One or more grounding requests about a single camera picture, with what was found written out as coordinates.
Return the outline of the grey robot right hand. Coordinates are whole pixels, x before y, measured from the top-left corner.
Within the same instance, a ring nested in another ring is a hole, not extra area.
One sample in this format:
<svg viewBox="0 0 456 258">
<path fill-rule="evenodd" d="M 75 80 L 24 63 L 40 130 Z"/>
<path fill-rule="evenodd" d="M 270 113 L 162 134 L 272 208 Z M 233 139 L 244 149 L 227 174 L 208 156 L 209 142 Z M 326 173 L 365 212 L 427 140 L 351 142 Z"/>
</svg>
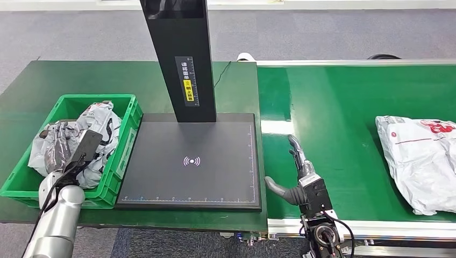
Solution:
<svg viewBox="0 0 456 258">
<path fill-rule="evenodd" d="M 307 203 L 307 194 L 305 189 L 320 180 L 321 177 L 316 174 L 312 162 L 306 158 L 298 139 L 294 135 L 290 134 L 288 135 L 288 140 L 292 146 L 289 153 L 293 156 L 295 161 L 298 185 L 287 189 L 276 184 L 269 176 L 265 177 L 265 182 L 269 190 L 287 201 L 289 204 L 300 206 Z"/>
</svg>

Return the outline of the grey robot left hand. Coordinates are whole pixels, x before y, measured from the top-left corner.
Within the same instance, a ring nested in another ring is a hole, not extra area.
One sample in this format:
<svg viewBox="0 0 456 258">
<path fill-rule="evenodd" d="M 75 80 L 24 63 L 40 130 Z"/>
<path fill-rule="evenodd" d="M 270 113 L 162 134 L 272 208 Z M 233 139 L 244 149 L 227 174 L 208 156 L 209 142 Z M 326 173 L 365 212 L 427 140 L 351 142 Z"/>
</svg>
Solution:
<svg viewBox="0 0 456 258">
<path fill-rule="evenodd" d="M 77 121 L 73 119 L 58 120 L 45 127 L 39 134 L 39 138 L 46 144 L 42 154 L 45 175 L 63 170 L 79 145 L 82 132 L 83 129 L 80 129 Z"/>
</svg>

